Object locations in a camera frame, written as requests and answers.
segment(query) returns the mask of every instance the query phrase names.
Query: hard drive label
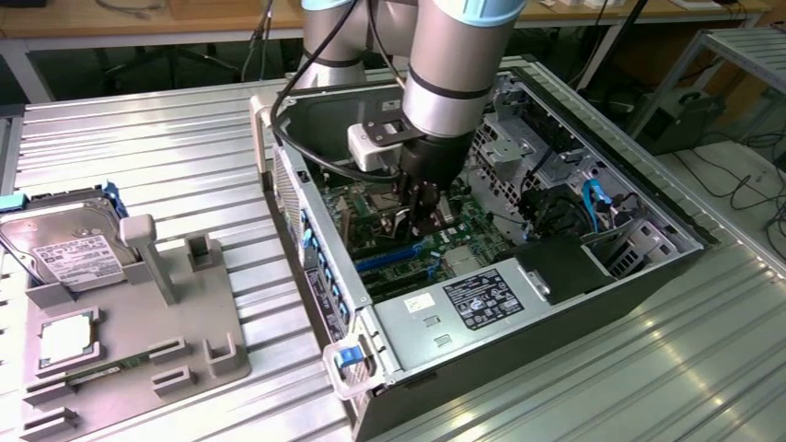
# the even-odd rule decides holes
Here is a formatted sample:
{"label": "hard drive label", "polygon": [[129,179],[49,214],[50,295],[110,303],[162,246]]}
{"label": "hard drive label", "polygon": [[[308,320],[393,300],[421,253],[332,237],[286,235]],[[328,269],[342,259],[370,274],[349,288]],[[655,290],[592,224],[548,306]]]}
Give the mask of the hard drive label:
{"label": "hard drive label", "polygon": [[481,329],[524,309],[495,269],[443,288],[469,330]]}
{"label": "hard drive label", "polygon": [[102,235],[37,247],[33,253],[65,286],[122,273],[120,261]]}

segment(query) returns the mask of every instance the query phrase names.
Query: metal slotted surface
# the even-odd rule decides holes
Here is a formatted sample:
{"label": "metal slotted surface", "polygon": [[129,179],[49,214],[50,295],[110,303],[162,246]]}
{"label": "metal slotted surface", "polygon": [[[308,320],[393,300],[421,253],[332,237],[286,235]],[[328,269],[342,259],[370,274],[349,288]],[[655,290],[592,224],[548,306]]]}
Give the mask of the metal slotted surface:
{"label": "metal slotted surface", "polygon": [[717,224],[552,74],[537,64],[524,70],[721,244],[621,320],[376,441],[783,440],[781,265]]}
{"label": "metal slotted surface", "polygon": [[[713,221],[708,208],[552,75],[536,64],[516,64],[721,245],[625,318],[377,440],[781,440],[786,285],[776,272],[786,271],[767,268],[765,253]],[[36,106],[26,114],[17,182],[45,192],[110,176],[130,211],[158,219],[160,248],[174,247],[189,231],[209,231],[222,243],[250,350],[249,377],[85,440],[349,440],[253,186],[242,106],[260,91],[212,87]],[[68,163],[81,172],[69,171]],[[6,258],[0,439],[12,436],[18,400],[14,330],[24,303],[16,269]]]}
{"label": "metal slotted surface", "polygon": [[786,93],[786,32],[773,28],[713,29],[701,42]]}
{"label": "metal slotted surface", "polygon": [[[272,101],[280,87],[268,82],[26,109],[16,189],[61,192],[110,180],[130,215],[154,217],[160,249],[208,232],[221,242],[252,362],[246,378],[82,440],[349,439],[254,173],[248,98],[261,93]],[[14,439],[25,303],[22,273],[3,262],[0,439]]]}

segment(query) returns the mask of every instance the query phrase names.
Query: black cable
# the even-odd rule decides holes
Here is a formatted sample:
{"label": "black cable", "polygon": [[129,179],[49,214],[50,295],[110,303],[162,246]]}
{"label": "black cable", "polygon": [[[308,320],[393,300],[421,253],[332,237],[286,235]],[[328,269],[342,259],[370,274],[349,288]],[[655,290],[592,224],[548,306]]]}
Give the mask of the black cable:
{"label": "black cable", "polygon": [[268,29],[265,30],[265,35],[261,39],[261,52],[258,56],[261,57],[261,62],[258,64],[258,81],[264,78],[265,75],[265,64],[268,60],[268,41],[269,41],[269,30],[272,29],[272,13],[268,15]]}
{"label": "black cable", "polygon": [[553,153],[553,148],[552,147],[548,147],[548,150],[545,151],[545,153],[543,154],[543,156],[537,160],[537,163],[535,164],[535,167],[529,169],[529,171],[524,175],[524,178],[520,179],[520,185],[517,187],[517,199],[519,200],[520,200],[520,195],[524,192],[524,183],[528,180],[531,180],[531,177],[535,176],[535,173],[537,173],[537,170],[540,170],[540,168],[545,164],[545,162],[547,162],[548,158],[551,157],[551,154],[552,153]]}
{"label": "black cable", "polygon": [[373,35],[374,43],[378,47],[378,52],[381,53],[381,58],[384,60],[384,64],[388,65],[388,69],[390,69],[392,78],[394,78],[394,83],[397,86],[405,88],[404,86],[404,78],[394,69],[393,62],[390,61],[390,57],[388,56],[388,52],[384,50],[384,46],[381,45],[381,38],[378,37],[377,32],[377,19],[373,17],[373,10],[370,8],[370,2],[365,2],[365,12],[368,13],[368,28],[370,28],[370,34]]}
{"label": "black cable", "polygon": [[[689,149],[689,151],[693,153],[693,155],[703,162],[705,162],[707,164],[709,164],[715,168],[725,171],[725,173],[728,173],[735,179],[739,180],[737,181],[737,184],[736,184],[736,186],[735,186],[735,188],[732,190],[732,192],[725,195],[725,196],[728,196],[728,195],[731,196],[729,205],[731,205],[731,207],[732,207],[733,210],[745,210],[745,209],[748,209],[751,207],[755,207],[756,205],[768,203],[771,201],[775,202],[776,210],[775,210],[775,213],[772,214],[772,216],[769,217],[769,219],[763,224],[763,233],[764,233],[764,236],[765,236],[765,240],[767,240],[769,249],[775,252],[775,254],[779,256],[779,258],[783,261],[786,261],[786,255],[783,254],[783,252],[780,252],[780,250],[777,249],[777,247],[775,247],[775,243],[772,242],[772,238],[771,238],[771,234],[769,234],[769,227],[772,225],[777,225],[777,232],[786,238],[786,232],[783,231],[783,226],[781,226],[781,223],[786,221],[786,219],[784,219],[784,215],[786,215],[786,201],[781,202],[779,200],[780,198],[786,198],[786,194],[784,194],[784,192],[786,192],[786,179],[783,179],[783,176],[780,174],[780,170],[777,168],[777,165],[775,164],[775,152],[776,152],[777,143],[786,137],[786,121],[783,122],[783,125],[781,125],[779,131],[769,132],[769,133],[765,133],[765,134],[756,134],[756,135],[748,136],[747,138],[744,138],[741,140],[736,139],[731,135],[724,134],[721,132],[707,132],[700,137],[699,144],[701,143],[701,141],[707,137],[707,135],[711,135],[711,134],[720,135],[721,137],[729,139],[735,143],[741,144],[741,145],[747,145],[751,148],[756,148],[756,149],[769,148],[769,157],[771,157],[771,161],[772,161],[772,167],[775,169],[775,173],[777,174],[777,179],[780,181],[780,188],[777,190],[777,194],[773,197],[765,197],[765,195],[763,195],[763,193],[760,193],[756,189],[753,189],[752,187],[749,187],[747,185],[747,181],[749,180],[749,175],[745,175],[745,177],[743,177],[740,179],[727,168],[721,167],[720,165],[717,165],[716,163],[713,163],[712,161],[709,161],[695,150]],[[708,191],[709,194],[715,195],[707,189],[705,185],[699,180],[699,177],[692,172],[692,170],[687,167],[687,164],[684,163],[684,161],[679,158],[679,156],[675,153],[673,153],[673,156],[677,158],[677,160],[680,161],[680,163],[685,167],[687,171],[693,176],[693,178],[699,182],[699,185],[703,187],[703,189],[705,191]],[[756,203],[749,204],[747,206],[741,206],[741,207],[735,206],[733,203],[732,203],[733,195],[735,195],[735,193],[739,191],[739,189],[741,187],[748,187],[752,191],[755,191],[755,193],[757,193],[760,196],[764,197],[763,200],[760,200]]]}
{"label": "black cable", "polygon": [[736,0],[736,5],[739,6],[739,9],[741,10],[741,13],[743,13],[741,21],[745,21],[747,20],[747,8],[741,4],[741,1],[739,1],[739,0]]}
{"label": "black cable", "polygon": [[580,219],[583,220],[584,224],[587,225],[587,227],[588,227],[589,229],[592,229],[592,219],[589,218],[589,212],[587,212],[587,208],[585,208],[585,207],[584,207],[581,204],[579,204],[577,202],[575,202],[573,200],[571,200],[571,199],[569,199],[567,196],[564,196],[564,195],[560,195],[560,196],[557,196],[557,197],[556,197],[556,199],[557,199],[557,200],[564,200],[564,201],[567,201],[567,202],[568,202],[568,203],[569,203],[569,204],[573,206],[573,208],[575,208],[575,209],[577,210],[577,212],[581,214],[581,218],[580,218]]}
{"label": "black cable", "polygon": [[727,7],[723,3],[717,3],[720,6],[723,6],[723,9],[725,9],[725,12],[728,12],[728,18],[727,20],[733,20],[733,11],[729,7]]}
{"label": "black cable", "polygon": [[334,35],[338,33],[338,30],[341,30],[344,23],[346,23],[348,16],[352,13],[352,10],[354,9],[354,6],[357,5],[357,3],[358,3],[358,0],[352,0],[352,3],[349,3],[349,5],[348,5],[346,11],[344,11],[344,15],[340,16],[337,22],[334,23],[334,26],[332,27],[330,32],[328,33],[326,37],[324,38],[324,41],[321,43],[318,43],[318,46],[316,47],[314,51],[310,53],[310,55],[305,59],[305,62],[300,65],[297,72],[294,72],[294,75],[289,78],[289,81],[285,83],[284,89],[278,93],[274,101],[272,102],[272,107],[269,108],[269,117],[272,119],[272,121],[269,122],[269,125],[272,127],[272,132],[273,132],[274,136],[278,138],[278,141],[280,140],[286,141],[288,144],[292,146],[292,148],[294,150],[297,150],[305,158],[308,158],[310,161],[313,161],[324,169],[329,170],[333,173],[337,173],[338,175],[342,175],[344,177],[346,177],[352,180],[389,183],[389,182],[397,181],[397,177],[399,177],[397,174],[378,176],[378,175],[373,175],[369,173],[358,172],[356,170],[348,169],[342,166],[336,165],[336,164],[332,164],[325,158],[320,157],[317,154],[310,152],[302,145],[300,145],[300,143],[297,143],[289,137],[288,133],[281,128],[281,119],[280,119],[280,115],[278,115],[278,109],[281,108],[281,103],[284,102],[284,98],[288,97],[289,93],[292,92],[292,89],[294,88],[294,85],[297,84],[302,75],[305,74],[308,67],[310,67],[316,58],[318,58],[318,55],[322,53],[324,48],[326,48],[328,44],[330,44],[330,41],[334,38]]}
{"label": "black cable", "polygon": [[[591,29],[597,29],[597,25],[600,24],[600,18],[603,17],[603,12],[605,11],[607,4],[608,4],[608,0],[603,0],[603,5],[600,6],[600,12],[597,12],[597,17],[593,20],[593,24],[592,24]],[[597,32],[596,41],[593,44],[592,52],[589,53],[589,58],[587,59],[587,63],[580,68],[580,71],[577,71],[577,74],[576,74],[576,76],[573,76],[572,80],[569,80],[567,82],[567,85],[572,85],[573,82],[576,80],[579,80],[580,77],[584,75],[584,72],[587,72],[587,69],[589,68],[589,63],[592,62],[593,55],[597,53],[597,48],[600,47],[601,40],[603,40],[603,36],[600,35],[600,32]]]}
{"label": "black cable", "polygon": [[500,214],[496,214],[496,213],[493,213],[493,212],[487,212],[487,213],[488,213],[488,214],[492,214],[492,215],[493,215],[496,218],[499,218],[499,219],[503,219],[504,221],[509,221],[509,222],[511,222],[511,223],[513,223],[513,224],[517,224],[517,225],[520,225],[520,226],[525,226],[525,225],[527,225],[527,223],[525,223],[524,221],[515,221],[515,219],[513,219],[513,218],[509,218],[509,217],[507,217],[507,216],[504,216],[504,215],[500,215]]}
{"label": "black cable", "polygon": [[[256,45],[258,44],[258,40],[262,37],[265,37],[265,29],[268,29],[269,23],[272,22],[270,10],[272,10],[272,0],[268,0],[268,5],[265,6],[265,11],[261,15],[261,18],[258,19],[258,23],[256,24],[254,31],[250,33],[250,38],[248,39],[248,54],[245,55],[245,60],[242,61],[242,67],[240,68],[240,82],[245,81],[245,72],[248,71],[248,64],[250,63],[250,58],[254,54]],[[264,63],[265,54],[261,53],[260,56],[262,57],[262,59],[261,59],[262,61],[260,61],[260,63]]]}
{"label": "black cable", "polygon": [[[777,194],[775,196],[767,196],[764,195],[757,189],[755,189],[753,187],[751,187],[747,182],[751,180],[752,176],[751,175],[745,175],[743,178],[739,178],[736,176],[736,174],[733,172],[731,172],[727,168],[724,168],[723,166],[717,165],[716,163],[713,163],[712,161],[709,161],[708,159],[705,159],[704,157],[701,157],[699,155],[697,152],[689,150],[689,152],[692,152],[692,154],[707,164],[709,164],[711,166],[713,166],[715,168],[723,170],[727,174],[729,174],[733,179],[737,181],[736,185],[733,186],[733,189],[725,193],[717,193],[713,192],[712,190],[709,190],[708,186],[705,185],[705,183],[703,182],[703,180],[699,178],[699,176],[696,175],[696,173],[693,172],[693,170],[689,168],[689,166],[687,165],[687,163],[683,161],[683,159],[676,155],[676,153],[672,153],[672,155],[676,157],[676,159],[679,160],[679,162],[681,163],[681,165],[684,166],[687,172],[689,173],[689,175],[692,175],[692,178],[696,180],[696,182],[699,183],[699,185],[703,187],[703,189],[707,191],[707,193],[709,193],[712,196],[715,196],[716,198],[725,198],[727,196],[731,196],[729,199],[729,206],[733,210],[747,210],[751,207],[756,207],[761,204],[765,204],[768,202],[775,202],[775,205],[779,205],[779,198],[783,197],[783,191],[786,190],[786,182],[783,180],[780,180],[780,189],[777,191]],[[736,193],[741,190],[741,188],[747,187],[748,189],[751,189],[755,193],[757,193],[761,196],[761,200],[757,201],[756,203],[748,204],[748,205],[743,205],[743,206],[737,206],[733,204],[733,197],[736,196]]]}
{"label": "black cable", "polygon": [[105,0],[94,0],[94,1],[96,1],[96,5],[98,5],[104,9],[109,9],[110,11],[114,11],[114,12],[122,12],[125,14],[130,14],[136,18],[140,18],[144,20],[149,19],[149,14],[142,11],[153,11],[156,9],[162,8],[162,3],[152,3],[146,6],[117,6],[117,5],[112,5]]}

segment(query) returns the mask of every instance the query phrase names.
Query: wooden table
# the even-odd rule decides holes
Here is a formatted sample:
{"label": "wooden table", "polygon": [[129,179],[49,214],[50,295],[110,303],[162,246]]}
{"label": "wooden table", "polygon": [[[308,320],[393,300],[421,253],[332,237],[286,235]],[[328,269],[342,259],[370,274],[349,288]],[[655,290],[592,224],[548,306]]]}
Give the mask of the wooden table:
{"label": "wooden table", "polygon": [[[627,5],[611,7],[599,21],[611,25],[605,38],[595,52],[593,62],[581,77],[588,82],[605,54],[609,44],[628,15],[635,0]],[[747,19],[743,26],[752,26],[768,6],[760,0],[743,0]],[[591,26],[599,10],[585,6],[565,6],[557,3],[551,8],[529,1],[516,23],[517,28],[561,28]],[[258,17],[230,17],[197,20],[174,20],[168,9],[149,11],[150,19],[142,20],[129,14],[109,11],[93,0],[49,0],[44,8],[0,8],[0,40],[2,54],[24,94],[30,102],[52,100],[50,93],[30,64],[32,51],[154,46],[222,41],[246,41]],[[717,11],[687,11],[669,0],[649,0],[637,23],[672,21],[715,21],[728,19],[725,9]],[[273,3],[272,40],[301,37],[302,12],[300,0],[278,0]]]}

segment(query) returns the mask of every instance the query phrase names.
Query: circuit board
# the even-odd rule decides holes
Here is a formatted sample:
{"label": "circuit board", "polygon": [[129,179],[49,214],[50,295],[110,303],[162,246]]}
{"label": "circuit board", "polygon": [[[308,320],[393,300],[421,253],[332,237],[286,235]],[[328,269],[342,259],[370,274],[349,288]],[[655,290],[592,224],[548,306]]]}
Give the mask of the circuit board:
{"label": "circuit board", "polygon": [[378,225],[381,215],[399,209],[389,187],[353,183],[322,191],[332,222],[376,302],[485,267],[512,246],[471,195],[453,198],[461,206],[453,226],[390,249],[393,239],[384,237]]}

